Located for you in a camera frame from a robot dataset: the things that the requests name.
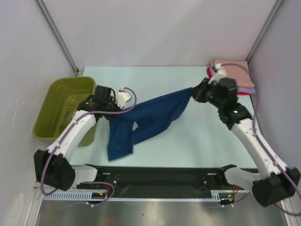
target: metal floor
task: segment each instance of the metal floor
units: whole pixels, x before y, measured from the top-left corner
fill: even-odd
[[[232,207],[210,202],[111,201],[98,207],[43,201],[36,226],[286,226],[274,206],[261,207],[249,196]]]

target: stainless steel surface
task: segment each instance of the stainless steel surface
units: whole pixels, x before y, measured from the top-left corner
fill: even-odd
[[[281,6],[282,6],[282,4],[283,4],[284,1],[285,0],[277,0],[276,1],[273,9],[271,10],[271,12],[270,12],[267,20],[264,22],[264,25],[263,25],[262,29],[260,30],[259,35],[257,36],[256,41],[253,44],[253,46],[252,46],[252,48],[251,48],[251,50],[250,50],[250,52],[249,52],[249,54],[248,54],[248,56],[246,58],[246,61],[248,63],[251,62],[252,57],[254,55],[254,52],[256,51],[256,49],[258,48],[258,46],[260,45],[260,43],[261,43],[264,35],[266,34],[268,28],[272,24],[272,22],[273,22],[273,20],[274,20],[274,18],[276,16],[276,14],[278,13],[278,11],[281,8]]]
[[[36,226],[286,226],[274,206],[263,208],[250,196],[222,208],[207,202],[107,202],[99,207],[43,201]]]
[[[45,3],[43,2],[43,0],[34,0],[39,8],[39,10],[41,11],[46,23],[48,24],[50,31],[52,32],[54,38],[56,39],[58,45],[60,46],[61,50],[63,51],[63,54],[65,55],[70,67],[73,69],[74,73],[77,74],[78,69],[74,63],[74,60],[72,59],[72,56],[70,55],[70,52],[67,49],[67,46],[64,42],[64,40],[62,39],[51,15],[49,14]]]

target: metal frame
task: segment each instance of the metal frame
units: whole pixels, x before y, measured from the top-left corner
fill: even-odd
[[[68,51],[68,48],[67,48],[62,36],[60,35],[51,15],[49,14],[45,3],[43,2],[43,0],[34,0],[34,1],[37,4],[41,14],[43,15],[47,25],[49,26],[49,29],[50,29],[51,33],[53,34],[55,40],[57,41],[57,44],[59,45],[63,54],[65,55],[65,57],[68,61],[68,64],[70,65],[70,67],[72,68],[74,73],[77,75],[79,70],[76,67],[75,62],[72,59],[72,56],[71,56],[70,52]]]
[[[251,62],[255,51],[257,50],[257,48],[260,45],[261,41],[263,40],[265,34],[267,33],[268,29],[270,28],[272,22],[274,21],[277,13],[279,12],[281,6],[284,3],[284,1],[285,0],[277,0],[275,5],[273,6],[273,9],[269,13],[267,20],[264,22],[262,29],[260,30],[254,44],[252,45],[250,52],[248,53],[248,56],[246,58],[246,61],[248,62],[248,64]]]
[[[34,1],[36,2],[39,10],[41,11],[41,14],[43,15],[44,19],[46,20],[46,23],[48,24],[51,33],[55,37],[59,47],[61,48],[63,54],[65,55],[69,65],[72,68],[72,70],[74,71],[75,75],[82,76],[84,69],[77,68],[70,52],[68,51],[68,48],[67,48],[62,36],[60,35],[59,30],[57,29],[49,11],[47,10],[47,7],[46,7],[44,1],[43,0],[34,0]],[[267,20],[264,22],[262,29],[260,30],[254,44],[252,45],[252,47],[246,57],[246,61],[248,63],[251,62],[256,49],[258,48],[259,44],[261,43],[261,41],[262,41],[263,37],[265,36],[267,30],[269,29],[270,25],[274,21],[275,16],[277,15],[277,13],[280,10],[281,6],[283,5],[284,1],[285,0],[277,0],[276,3],[274,4]]]

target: blue shirt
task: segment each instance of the blue shirt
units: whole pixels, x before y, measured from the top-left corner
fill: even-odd
[[[109,161],[133,153],[133,145],[165,131],[185,110],[192,88],[183,89],[136,105],[110,121]],[[138,127],[133,131],[133,124]]]

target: red fabric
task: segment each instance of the red fabric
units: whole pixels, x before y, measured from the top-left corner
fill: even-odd
[[[212,78],[212,74],[210,72],[210,68],[208,67],[207,68],[207,75],[209,78]],[[246,95],[250,95],[249,93],[245,93],[245,92],[237,92],[237,95],[243,95],[243,96],[246,96]]]

